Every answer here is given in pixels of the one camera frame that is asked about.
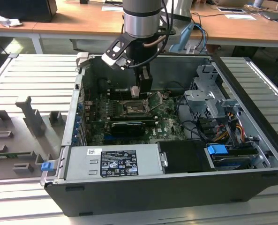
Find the blue object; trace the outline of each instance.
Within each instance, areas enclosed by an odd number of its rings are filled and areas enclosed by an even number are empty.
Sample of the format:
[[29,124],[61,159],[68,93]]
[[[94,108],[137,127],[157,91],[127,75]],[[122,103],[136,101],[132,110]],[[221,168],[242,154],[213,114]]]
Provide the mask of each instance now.
[[77,137],[72,137],[72,142],[73,143],[76,143],[78,141],[78,138]]
[[77,135],[78,134],[78,129],[74,129],[73,130],[73,135]]
[[81,121],[81,117],[80,116],[75,116],[75,120],[76,120],[76,122],[79,122],[79,121]]
[[208,151],[210,155],[228,154],[226,147],[222,144],[212,144],[208,147]]
[[78,109],[82,109],[82,108],[83,108],[83,105],[82,105],[81,103],[78,103],[78,104],[77,104],[77,108],[78,108]]
[[194,23],[190,23],[180,34],[180,43],[177,45],[172,45],[169,49],[169,52],[171,53],[180,53],[182,50],[184,50],[190,36],[192,33],[192,30],[194,28]]
[[79,128],[79,123],[75,123],[74,127]]
[[41,170],[42,171],[53,171],[53,166],[54,166],[53,162],[43,163],[41,166]]

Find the blue latch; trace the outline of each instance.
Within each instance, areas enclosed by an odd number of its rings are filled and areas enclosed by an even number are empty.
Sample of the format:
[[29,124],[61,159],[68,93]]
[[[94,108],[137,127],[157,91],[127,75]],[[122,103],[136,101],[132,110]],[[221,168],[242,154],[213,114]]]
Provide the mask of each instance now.
[[208,151],[210,155],[213,154],[228,154],[228,151],[225,145],[222,144],[212,144],[208,147]]
[[43,163],[41,166],[41,170],[42,171],[53,171],[53,166],[54,166],[53,162]]

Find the wooden desk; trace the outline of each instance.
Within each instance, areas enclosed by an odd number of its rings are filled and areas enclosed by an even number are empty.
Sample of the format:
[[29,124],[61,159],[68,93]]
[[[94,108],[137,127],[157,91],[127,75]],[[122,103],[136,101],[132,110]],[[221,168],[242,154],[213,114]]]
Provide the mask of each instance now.
[[51,23],[39,22],[35,33],[117,36],[121,33],[122,12],[102,11],[102,3],[79,4],[57,0],[58,11]]
[[[276,10],[277,3],[265,1],[264,7],[268,11]],[[200,15],[214,15],[222,12],[213,9],[215,6],[196,4],[191,13]],[[278,22],[270,21],[263,16],[252,15],[256,20],[228,19],[225,15],[202,17],[203,28],[209,34],[209,44],[244,45],[259,47],[278,47]],[[199,18],[193,15],[196,23]]]
[[[276,3],[265,1],[275,10]],[[23,22],[21,27],[0,25],[0,36],[31,38],[36,52],[43,53],[42,38],[114,40],[121,32],[122,12],[102,11],[102,3],[79,4],[77,0],[57,0],[58,11],[51,23]],[[200,15],[222,14],[215,6],[196,4],[191,12]],[[202,17],[209,34],[208,44],[278,47],[278,23],[253,15],[256,20],[228,19],[225,15]],[[191,39],[200,39],[194,30]]]

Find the blue clip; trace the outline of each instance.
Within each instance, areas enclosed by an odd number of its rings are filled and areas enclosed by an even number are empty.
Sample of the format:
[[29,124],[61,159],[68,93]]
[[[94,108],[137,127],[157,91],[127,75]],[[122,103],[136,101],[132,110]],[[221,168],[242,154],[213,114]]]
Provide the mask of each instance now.
[[53,162],[43,163],[41,166],[41,170],[42,171],[53,171],[53,166],[54,166]]
[[225,145],[222,144],[212,144],[210,147],[208,147],[208,151],[210,155],[228,154]]
[[194,28],[194,23],[190,23],[180,34],[180,43],[176,45],[172,45],[169,49],[170,53],[180,53],[182,50],[184,50],[187,42],[190,39],[192,30]]

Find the white paper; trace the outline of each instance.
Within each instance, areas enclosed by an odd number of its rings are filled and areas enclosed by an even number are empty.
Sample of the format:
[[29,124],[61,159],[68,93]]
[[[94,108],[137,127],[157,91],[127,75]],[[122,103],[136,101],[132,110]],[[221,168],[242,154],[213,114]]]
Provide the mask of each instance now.
[[103,6],[102,11],[123,12],[123,7]]
[[18,19],[8,19],[0,15],[0,24],[4,27],[20,26],[22,23]]
[[229,14],[225,15],[228,19],[239,19],[239,20],[256,20],[251,15],[240,15],[240,14]]

